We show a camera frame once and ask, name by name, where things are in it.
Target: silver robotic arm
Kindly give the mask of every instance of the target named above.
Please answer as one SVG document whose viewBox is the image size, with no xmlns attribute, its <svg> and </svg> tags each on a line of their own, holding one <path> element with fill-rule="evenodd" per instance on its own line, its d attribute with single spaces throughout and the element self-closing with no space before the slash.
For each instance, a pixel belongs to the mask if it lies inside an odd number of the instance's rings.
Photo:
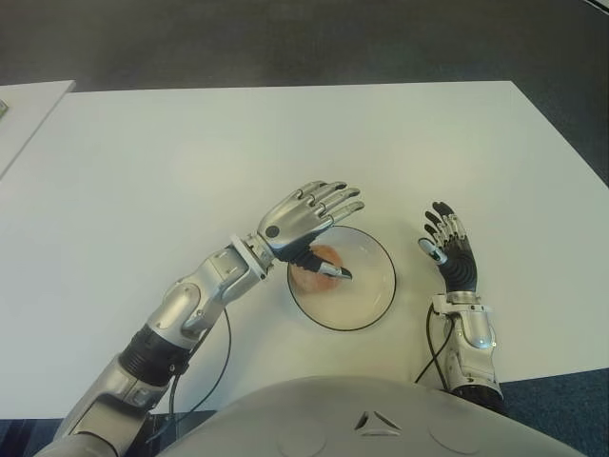
<svg viewBox="0 0 609 457">
<path fill-rule="evenodd" d="M 433 309 L 448 319 L 444 373 L 448 391 L 496 412 L 505 413 L 493 367 L 495 332 L 488 320 L 489 307 L 476 293 L 476 261 L 461 220 L 446 203 L 433 204 L 425 216 L 432 236 L 419 240 L 421 249 L 438 266 L 446 293 L 433 297 Z"/>
<path fill-rule="evenodd" d="M 167 291 L 125 350 L 117 355 L 72 409 L 54 441 L 38 457 L 124 455 L 147 413 L 173 376 L 183 374 L 193 349 L 226 305 L 264 280 L 275 259 L 329 276 L 351 278 L 317 257 L 310 243 L 353 212 L 359 195 L 345 183 L 309 183 L 287 196 L 245 239 L 231 237 L 190 275 Z"/>
</svg>

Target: glass bowl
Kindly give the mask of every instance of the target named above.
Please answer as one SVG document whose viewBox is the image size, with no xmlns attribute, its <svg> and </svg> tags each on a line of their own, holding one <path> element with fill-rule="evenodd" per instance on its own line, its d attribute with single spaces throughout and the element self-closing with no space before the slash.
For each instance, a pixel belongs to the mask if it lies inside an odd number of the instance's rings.
<svg viewBox="0 0 609 457">
<path fill-rule="evenodd" d="M 367 233 L 345 226 L 327 230 L 312 247 L 316 245 L 332 247 L 353 279 L 335 280 L 331 290 L 307 292 L 293 278 L 293 272 L 302 269 L 290 265 L 287 283 L 303 313 L 320 326 L 343 331 L 365 328 L 381 319 L 396 290 L 395 269 L 383 246 Z"/>
</svg>

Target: wire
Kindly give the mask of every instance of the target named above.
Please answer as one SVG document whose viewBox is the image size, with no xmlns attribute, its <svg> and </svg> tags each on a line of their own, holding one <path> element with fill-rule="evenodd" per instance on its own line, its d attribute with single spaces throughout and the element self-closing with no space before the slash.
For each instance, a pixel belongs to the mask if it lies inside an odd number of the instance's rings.
<svg viewBox="0 0 609 457">
<path fill-rule="evenodd" d="M 171 383 L 171 391 L 169 392 L 169 421 L 172 421 L 175 424 L 175 436 L 178 437 L 178 423 L 175 422 L 175 391 L 178 388 L 178 381 L 180 381 L 181 374 L 177 374 L 173 378 L 173 383 Z"/>
<path fill-rule="evenodd" d="M 448 385 L 446 383 L 444 375 L 442 374 L 442 370 L 440 369 L 440 364 L 438 363 L 438 356 L 442 353 L 444 348 L 446 348 L 448 341 L 450 341 L 450 336 L 452 335 L 453 330 L 455 329 L 455 321 L 450 319 L 450 330 L 448 330 L 446 339 L 442 343 L 442 346 L 440 347 L 440 349 L 438 349 L 437 352 L 434 352 L 433 345 L 431 343 L 431 332 L 430 332 L 430 326 L 429 326 L 432 312 L 433 312 L 433 305 L 430 305 L 429 311 L 427 311 L 427 319 L 425 321 L 425 334 L 427 336 L 427 344 L 429 345 L 429 351 L 431 352 L 431 360 L 427 363 L 427 365 L 425 365 L 425 368 L 422 369 L 421 373 L 419 373 L 419 376 L 417 376 L 417 379 L 415 380 L 415 384 L 419 383 L 422 376 L 427 372 L 429 367 L 431 367 L 431 364 L 435 364 L 436 369 L 438 370 L 438 374 L 440 376 L 440 380 L 442 381 L 442 387 L 444 388 L 444 390 L 448 390 Z"/>
<path fill-rule="evenodd" d="M 173 378 L 173 384 L 171 385 L 171 392 L 169 393 L 168 420 L 159 429 L 159 431 L 154 433 L 152 436 L 150 436 L 146 440 L 146 443 L 150 443 L 151 441 L 156 440 L 158 437 L 163 435 L 172 425 L 174 425 L 176 427 L 175 437 L 177 440 L 178 439 L 178 424 L 180 424 L 182 421 L 184 421 L 188 416 L 190 416 L 190 414 L 192 414 L 195 411 L 195 409 L 197 409 L 200 405 L 202 405 L 211 396 L 211 394 L 216 390 L 216 388 L 220 385 L 220 382 L 222 381 L 222 378 L 224 377 L 224 375 L 226 373 L 226 368 L 228 367 L 228 360 L 230 359 L 230 352 L 232 351 L 232 328 L 230 326 L 230 319 L 228 318 L 228 312 L 226 311 L 226 308 L 224 309 L 224 315 L 225 315 L 225 319 L 226 319 L 226 328 L 228 329 L 228 349 L 226 350 L 226 358 L 225 358 L 224 365 L 222 366 L 222 370 L 220 371 L 220 374 L 218 375 L 216 382 L 211 387 L 209 392 L 205 395 L 205 397 L 203 397 L 194 407 L 189 409 L 188 412 L 185 413 L 182 417 L 180 417 L 179 419 L 176 420 L 173 410 L 174 410 L 174 401 L 175 401 L 175 390 L 178 385 L 177 380 L 180 378 L 180 375 L 176 375 L 176 377 Z M 206 331 L 206 333 L 204 333 L 204 335 L 201 337 L 201 340 L 199 340 L 199 342 L 197 342 L 196 346 L 190 352 L 190 357 L 192 357 L 194 355 L 194 353 L 197 351 L 197 349 L 199 349 L 201 347 L 201 344 L 207 338 L 207 336 L 209 335 L 209 332 L 210 332 L 210 330 Z"/>
</svg>

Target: dark floor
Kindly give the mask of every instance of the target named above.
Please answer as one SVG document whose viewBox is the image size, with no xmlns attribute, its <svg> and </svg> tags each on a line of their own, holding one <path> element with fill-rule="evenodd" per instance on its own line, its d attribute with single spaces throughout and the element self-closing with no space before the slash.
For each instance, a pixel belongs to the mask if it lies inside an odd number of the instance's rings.
<svg viewBox="0 0 609 457">
<path fill-rule="evenodd" d="M 608 42 L 583 0 L 0 0 L 0 85 L 512 80 L 609 183 Z"/>
<path fill-rule="evenodd" d="M 609 369 L 505 383 L 501 386 L 508 415 L 563 441 L 591 457 L 609 455 Z M 181 424 L 184 435 L 211 412 L 196 413 Z M 152 457 L 175 439 L 172 427 L 157 440 L 146 439 L 164 423 L 152 416 L 127 457 Z M 0 457 L 31 457 L 59 427 L 59 419 L 0 421 Z"/>
</svg>

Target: white tabletop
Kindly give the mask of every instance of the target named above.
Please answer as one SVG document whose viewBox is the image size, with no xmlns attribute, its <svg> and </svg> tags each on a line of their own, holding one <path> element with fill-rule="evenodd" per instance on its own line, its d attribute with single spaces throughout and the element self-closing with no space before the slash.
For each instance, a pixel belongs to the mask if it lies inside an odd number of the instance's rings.
<svg viewBox="0 0 609 457">
<path fill-rule="evenodd" d="M 233 356 L 205 407 L 302 376 L 413 380 L 442 291 L 417 239 L 439 199 L 469 230 L 501 381 L 609 366 L 609 191 L 512 83 L 74 93 L 2 183 L 2 416 L 66 414 L 176 278 L 314 179 L 363 190 L 346 222 L 391 254 L 394 304 L 370 328 L 321 328 L 277 266 L 229 306 Z M 178 410 L 225 351 L 220 322 Z"/>
<path fill-rule="evenodd" d="M 9 106 L 0 118 L 0 178 L 72 86 L 72 81 L 0 86 L 0 100 Z"/>
</svg>

